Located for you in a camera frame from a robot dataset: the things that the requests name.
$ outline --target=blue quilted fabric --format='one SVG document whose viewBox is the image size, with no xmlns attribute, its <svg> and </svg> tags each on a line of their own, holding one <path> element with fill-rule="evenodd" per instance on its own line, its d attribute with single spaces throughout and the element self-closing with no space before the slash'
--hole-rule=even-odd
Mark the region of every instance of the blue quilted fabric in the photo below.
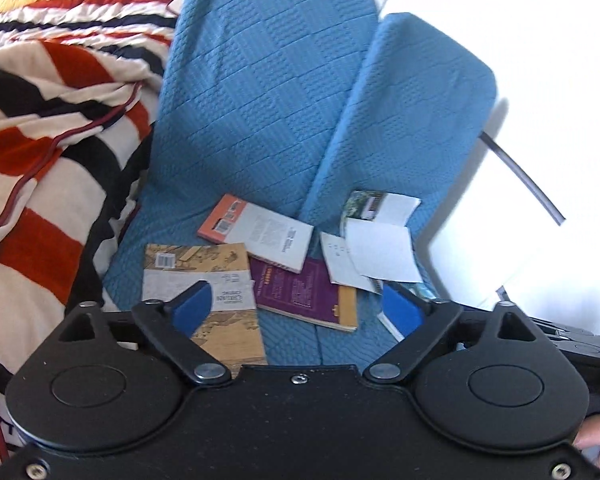
<svg viewBox="0 0 600 480">
<path fill-rule="evenodd" d="M 407 193 L 423 199 L 417 235 L 494 95 L 483 63 L 414 16 L 378 25 L 373 0 L 186 0 L 142 209 L 107 290 L 131 307 L 144 246 L 204 243 L 196 230 L 226 192 L 333 233 L 352 189 Z M 269 362 L 365 367 L 395 341 L 378 298 L 359 298 L 353 334 L 260 312 Z"/>
</svg>

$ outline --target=blanket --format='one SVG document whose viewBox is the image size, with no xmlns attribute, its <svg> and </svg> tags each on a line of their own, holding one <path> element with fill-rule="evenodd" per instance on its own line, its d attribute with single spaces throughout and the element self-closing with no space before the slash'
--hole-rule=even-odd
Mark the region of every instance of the blanket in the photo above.
<svg viewBox="0 0 600 480">
<path fill-rule="evenodd" d="M 0 14 L 0 418 L 14 371 L 101 278 L 148 166 L 172 0 Z"/>
</svg>

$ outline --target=white paper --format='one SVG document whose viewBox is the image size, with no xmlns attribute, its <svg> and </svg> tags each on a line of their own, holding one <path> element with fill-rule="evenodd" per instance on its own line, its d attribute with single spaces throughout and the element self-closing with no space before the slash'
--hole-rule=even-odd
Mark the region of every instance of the white paper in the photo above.
<svg viewBox="0 0 600 480">
<path fill-rule="evenodd" d="M 379 293 L 371 278 L 362 276 L 353 266 L 349 251 L 347 251 L 347 242 L 344 238 L 320 233 L 320 242 L 322 243 L 322 255 L 324 256 L 324 262 L 327 264 L 331 283 Z"/>
<path fill-rule="evenodd" d="M 387 193 L 380 203 L 374 222 L 404 227 L 421 200 L 413 196 Z"/>
<path fill-rule="evenodd" d="M 347 218 L 347 248 L 363 276 L 390 282 L 421 283 L 406 227 Z"/>
<path fill-rule="evenodd" d="M 142 299 L 171 301 L 201 280 L 211 284 L 214 295 L 212 311 L 256 308 L 251 273 L 248 270 L 188 272 L 147 269 L 142 277 Z"/>
</svg>

